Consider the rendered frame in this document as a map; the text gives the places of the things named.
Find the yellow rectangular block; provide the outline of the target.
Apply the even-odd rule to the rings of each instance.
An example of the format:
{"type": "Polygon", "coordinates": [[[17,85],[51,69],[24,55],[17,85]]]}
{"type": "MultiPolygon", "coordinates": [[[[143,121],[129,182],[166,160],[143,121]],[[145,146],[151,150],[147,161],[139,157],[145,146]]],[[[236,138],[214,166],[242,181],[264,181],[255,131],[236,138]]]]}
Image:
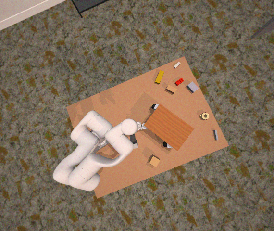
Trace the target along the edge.
{"type": "Polygon", "coordinates": [[[158,74],[158,76],[157,76],[157,78],[156,78],[155,83],[160,84],[160,81],[161,81],[161,79],[162,79],[163,74],[164,74],[164,71],[161,71],[161,70],[160,70],[160,71],[159,71],[159,74],[158,74]]]}

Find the wooden dolly with black caster wheels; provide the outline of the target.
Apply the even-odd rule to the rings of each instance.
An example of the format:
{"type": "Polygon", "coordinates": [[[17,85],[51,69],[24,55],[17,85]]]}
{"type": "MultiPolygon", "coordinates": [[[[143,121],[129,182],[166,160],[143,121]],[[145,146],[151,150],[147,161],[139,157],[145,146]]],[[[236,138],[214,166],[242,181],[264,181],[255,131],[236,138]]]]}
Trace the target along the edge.
{"type": "Polygon", "coordinates": [[[161,104],[153,104],[152,109],[154,113],[142,124],[142,129],[148,128],[165,141],[164,147],[178,151],[194,128],[161,104]]]}

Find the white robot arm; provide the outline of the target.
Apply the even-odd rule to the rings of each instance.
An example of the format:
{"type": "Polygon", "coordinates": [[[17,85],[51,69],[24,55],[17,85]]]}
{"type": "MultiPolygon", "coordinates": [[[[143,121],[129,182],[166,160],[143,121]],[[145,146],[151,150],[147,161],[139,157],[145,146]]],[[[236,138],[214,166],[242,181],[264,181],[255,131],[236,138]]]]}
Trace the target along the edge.
{"type": "Polygon", "coordinates": [[[92,110],[71,132],[71,139],[78,144],[76,149],[64,158],[56,167],[53,178],[62,184],[74,188],[92,191],[99,182],[97,173],[102,167],[113,167],[121,163],[133,149],[138,148],[135,138],[141,124],[133,119],[125,119],[115,127],[92,110]],[[89,127],[93,132],[87,129],[89,127]],[[130,140],[126,137],[130,136],[130,140]],[[120,154],[115,159],[106,158],[93,153],[97,146],[103,145],[106,140],[120,154]],[[78,165],[77,167],[74,167],[78,165]]]}

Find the red toy building brick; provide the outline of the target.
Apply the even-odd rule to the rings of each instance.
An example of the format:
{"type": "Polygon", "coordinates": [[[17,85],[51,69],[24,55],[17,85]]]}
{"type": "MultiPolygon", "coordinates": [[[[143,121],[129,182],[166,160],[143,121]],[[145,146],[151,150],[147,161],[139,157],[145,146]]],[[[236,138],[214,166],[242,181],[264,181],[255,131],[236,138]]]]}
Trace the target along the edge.
{"type": "Polygon", "coordinates": [[[181,78],[178,81],[175,82],[175,84],[178,86],[179,84],[181,84],[184,80],[181,78]]]}

